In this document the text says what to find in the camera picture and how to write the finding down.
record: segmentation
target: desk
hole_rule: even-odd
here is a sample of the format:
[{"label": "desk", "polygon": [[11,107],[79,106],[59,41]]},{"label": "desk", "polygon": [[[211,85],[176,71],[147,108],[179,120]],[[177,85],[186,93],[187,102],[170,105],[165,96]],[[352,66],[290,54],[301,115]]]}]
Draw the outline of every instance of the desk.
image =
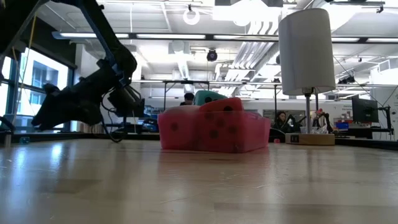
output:
[{"label": "desk", "polygon": [[227,154],[79,139],[0,147],[0,158],[0,223],[393,224],[398,217],[394,151],[269,144]]},{"label": "desk", "polygon": [[355,136],[356,138],[373,139],[373,133],[389,133],[391,130],[386,128],[349,128],[340,131],[336,136]]}]

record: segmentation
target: man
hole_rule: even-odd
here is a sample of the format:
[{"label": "man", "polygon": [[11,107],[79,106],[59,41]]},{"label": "man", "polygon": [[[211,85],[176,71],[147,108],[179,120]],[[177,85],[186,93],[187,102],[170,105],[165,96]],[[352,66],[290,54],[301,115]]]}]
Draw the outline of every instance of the man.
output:
[{"label": "man", "polygon": [[194,97],[195,96],[193,95],[193,93],[186,93],[184,95],[184,102],[180,103],[180,106],[192,105]]}]

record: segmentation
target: window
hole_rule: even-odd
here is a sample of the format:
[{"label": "window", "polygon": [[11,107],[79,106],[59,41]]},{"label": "window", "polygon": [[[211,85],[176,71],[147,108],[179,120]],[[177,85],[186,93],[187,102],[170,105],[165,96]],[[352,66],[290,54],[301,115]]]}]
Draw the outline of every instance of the window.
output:
[{"label": "window", "polygon": [[45,98],[45,93],[23,89],[21,101],[18,103],[17,114],[34,116],[39,111]]},{"label": "window", "polygon": [[11,69],[11,58],[6,57],[4,59],[4,64],[2,65],[2,74],[4,75],[4,78],[10,79],[10,69]]},{"label": "window", "polygon": [[7,96],[8,96],[8,85],[3,83],[0,86],[0,116],[6,113]]},{"label": "window", "polygon": [[27,53],[28,49],[22,53],[21,57],[20,82],[23,78],[24,84],[39,88],[42,88],[46,83],[51,83],[57,86],[60,90],[67,86],[69,70],[67,66],[62,65],[61,63],[58,63],[32,49],[29,52],[29,58],[27,58]]}]

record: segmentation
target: blue object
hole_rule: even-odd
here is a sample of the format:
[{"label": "blue object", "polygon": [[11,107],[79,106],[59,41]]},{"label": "blue object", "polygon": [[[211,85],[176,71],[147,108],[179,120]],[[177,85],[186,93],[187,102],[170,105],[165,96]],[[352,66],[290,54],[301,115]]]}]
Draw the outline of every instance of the blue object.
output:
[{"label": "blue object", "polygon": [[348,129],[349,128],[349,124],[346,123],[346,122],[336,123],[336,128],[338,128],[338,129]]},{"label": "blue object", "polygon": [[193,104],[201,106],[204,105],[205,103],[209,103],[215,100],[222,100],[222,99],[227,99],[227,97],[213,91],[200,90],[197,91],[197,93],[195,94],[195,98],[193,99]]},{"label": "blue object", "polygon": [[29,143],[30,143],[30,137],[19,138],[19,144],[29,144]]}]

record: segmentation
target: wooden base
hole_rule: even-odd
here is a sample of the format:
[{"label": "wooden base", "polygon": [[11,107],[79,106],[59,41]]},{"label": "wooden base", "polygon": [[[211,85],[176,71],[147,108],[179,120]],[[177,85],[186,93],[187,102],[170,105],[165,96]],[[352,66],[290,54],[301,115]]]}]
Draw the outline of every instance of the wooden base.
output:
[{"label": "wooden base", "polygon": [[311,146],[334,146],[334,134],[295,134],[285,135],[287,144],[302,144]]}]

